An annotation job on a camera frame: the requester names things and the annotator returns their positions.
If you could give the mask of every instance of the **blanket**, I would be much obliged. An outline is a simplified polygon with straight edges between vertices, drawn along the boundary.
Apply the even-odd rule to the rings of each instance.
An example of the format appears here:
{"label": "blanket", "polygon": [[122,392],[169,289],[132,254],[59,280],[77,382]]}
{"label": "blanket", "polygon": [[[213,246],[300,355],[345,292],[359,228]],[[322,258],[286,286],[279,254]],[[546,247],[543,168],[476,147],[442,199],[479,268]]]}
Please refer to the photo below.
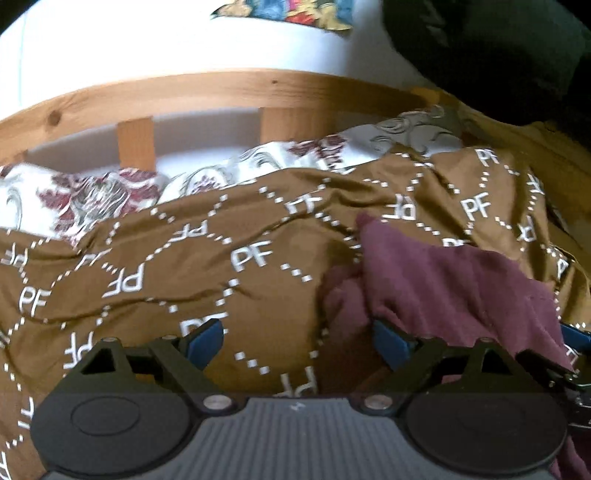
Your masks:
{"label": "blanket", "polygon": [[137,345],[220,319],[206,375],[221,388],[321,391],[315,292],[331,266],[363,255],[361,211],[427,244],[501,253],[550,289],[556,322],[591,323],[586,274],[552,244],[543,185],[520,157],[470,138],[430,152],[383,143],[390,153],[368,163],[287,168],[107,218],[74,248],[0,231],[1,478],[42,474],[35,406],[100,338]]}

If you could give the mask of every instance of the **floral pillowcase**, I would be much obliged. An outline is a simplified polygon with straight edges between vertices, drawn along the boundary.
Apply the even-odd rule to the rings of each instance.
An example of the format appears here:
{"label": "floral pillowcase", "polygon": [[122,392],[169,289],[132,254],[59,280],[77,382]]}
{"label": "floral pillowcase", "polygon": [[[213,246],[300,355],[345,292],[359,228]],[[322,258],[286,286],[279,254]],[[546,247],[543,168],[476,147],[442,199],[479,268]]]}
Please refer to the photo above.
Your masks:
{"label": "floral pillowcase", "polygon": [[[338,170],[343,168],[343,151],[347,139],[341,135],[328,135],[319,140],[303,142],[271,142],[244,152],[239,157],[224,160],[215,165],[203,166],[191,173],[173,178],[164,189],[158,203],[209,190],[224,189],[244,184],[268,173],[284,168],[317,168]],[[361,163],[377,157],[366,158],[355,152],[353,160]]]}
{"label": "floral pillowcase", "polygon": [[167,183],[135,168],[82,177],[26,163],[3,166],[0,226],[75,246],[97,222],[154,205]]}

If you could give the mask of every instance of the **colorful fabric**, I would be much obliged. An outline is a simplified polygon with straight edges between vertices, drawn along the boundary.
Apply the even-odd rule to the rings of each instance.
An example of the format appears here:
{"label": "colorful fabric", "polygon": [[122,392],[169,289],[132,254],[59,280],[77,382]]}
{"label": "colorful fabric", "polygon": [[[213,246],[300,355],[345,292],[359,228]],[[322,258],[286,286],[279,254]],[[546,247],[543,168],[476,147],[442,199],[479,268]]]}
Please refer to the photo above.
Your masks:
{"label": "colorful fabric", "polygon": [[350,30],[353,0],[233,0],[214,17],[254,17],[277,20],[325,30]]}

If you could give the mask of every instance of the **maroon cloth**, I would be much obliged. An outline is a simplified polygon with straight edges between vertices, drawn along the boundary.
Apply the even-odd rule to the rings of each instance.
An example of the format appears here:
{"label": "maroon cloth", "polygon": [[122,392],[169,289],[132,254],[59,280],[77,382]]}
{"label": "maroon cloth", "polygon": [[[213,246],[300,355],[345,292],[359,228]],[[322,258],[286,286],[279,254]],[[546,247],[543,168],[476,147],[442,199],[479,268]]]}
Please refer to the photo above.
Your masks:
{"label": "maroon cloth", "polygon": [[[323,393],[359,390],[386,370],[370,317],[453,346],[492,337],[511,355],[533,349],[570,368],[551,291],[515,262],[470,246],[426,245],[364,213],[357,223],[362,262],[331,269],[319,292],[329,323],[316,369]],[[570,439],[556,463],[553,473],[565,480],[591,479]]]}

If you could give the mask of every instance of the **metal screw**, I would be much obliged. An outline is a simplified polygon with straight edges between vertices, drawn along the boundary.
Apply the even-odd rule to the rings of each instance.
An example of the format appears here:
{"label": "metal screw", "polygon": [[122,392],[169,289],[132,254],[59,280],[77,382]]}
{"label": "metal screw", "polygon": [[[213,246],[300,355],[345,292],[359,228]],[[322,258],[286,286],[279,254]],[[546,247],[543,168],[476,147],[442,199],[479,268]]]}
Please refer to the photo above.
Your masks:
{"label": "metal screw", "polygon": [[392,399],[387,395],[371,395],[363,402],[370,410],[386,410],[392,406]]}
{"label": "metal screw", "polygon": [[208,410],[222,411],[232,406],[232,399],[225,395],[209,395],[203,400],[203,406]]}

